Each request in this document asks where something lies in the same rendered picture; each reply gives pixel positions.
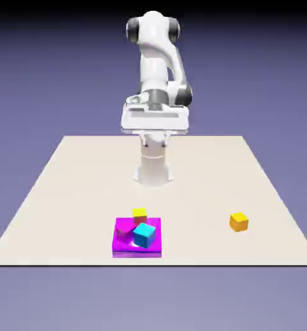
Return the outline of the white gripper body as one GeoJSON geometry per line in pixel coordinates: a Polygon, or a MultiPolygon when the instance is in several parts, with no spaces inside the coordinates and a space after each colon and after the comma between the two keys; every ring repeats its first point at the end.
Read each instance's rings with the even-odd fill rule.
{"type": "Polygon", "coordinates": [[[185,134],[189,129],[189,109],[163,104],[161,110],[149,110],[146,103],[125,103],[121,128],[123,132],[130,134],[142,131],[185,134]]]}

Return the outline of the small yellow cube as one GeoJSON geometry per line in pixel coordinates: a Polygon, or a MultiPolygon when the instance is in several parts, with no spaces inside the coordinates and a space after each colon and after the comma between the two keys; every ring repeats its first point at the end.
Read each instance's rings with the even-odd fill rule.
{"type": "Polygon", "coordinates": [[[132,219],[136,226],[147,222],[147,213],[145,208],[134,208],[132,210],[132,219]]]}

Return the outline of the small magenta cube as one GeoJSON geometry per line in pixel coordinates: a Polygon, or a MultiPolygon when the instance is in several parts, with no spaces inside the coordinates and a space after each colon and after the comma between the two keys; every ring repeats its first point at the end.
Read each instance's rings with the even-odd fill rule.
{"type": "Polygon", "coordinates": [[[135,228],[136,224],[133,221],[118,220],[116,223],[116,238],[122,242],[129,242],[135,228]]]}

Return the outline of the small cyan cube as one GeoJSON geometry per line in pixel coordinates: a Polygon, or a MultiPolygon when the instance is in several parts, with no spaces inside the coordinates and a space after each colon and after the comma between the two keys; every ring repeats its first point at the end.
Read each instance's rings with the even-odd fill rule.
{"type": "Polygon", "coordinates": [[[140,223],[133,231],[134,244],[148,249],[156,237],[156,228],[146,223],[140,223]]]}

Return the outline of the small orange cube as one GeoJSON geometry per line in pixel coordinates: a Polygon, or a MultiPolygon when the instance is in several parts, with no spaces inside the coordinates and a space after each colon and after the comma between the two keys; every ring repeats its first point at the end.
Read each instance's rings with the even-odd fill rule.
{"type": "Polygon", "coordinates": [[[233,213],[229,218],[229,225],[231,228],[238,231],[246,231],[248,229],[249,218],[242,212],[233,213]]]}

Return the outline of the large magenta box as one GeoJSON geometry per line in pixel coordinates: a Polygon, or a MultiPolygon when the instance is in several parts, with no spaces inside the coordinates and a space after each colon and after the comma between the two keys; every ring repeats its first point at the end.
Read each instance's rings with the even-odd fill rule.
{"type": "MultiPolygon", "coordinates": [[[[117,218],[118,220],[133,221],[132,218],[117,218]]],[[[156,228],[156,237],[148,249],[141,248],[134,244],[133,236],[129,242],[122,242],[116,238],[116,223],[112,240],[113,257],[161,257],[162,256],[162,236],[161,236],[161,219],[148,218],[146,224],[156,228]]]]}

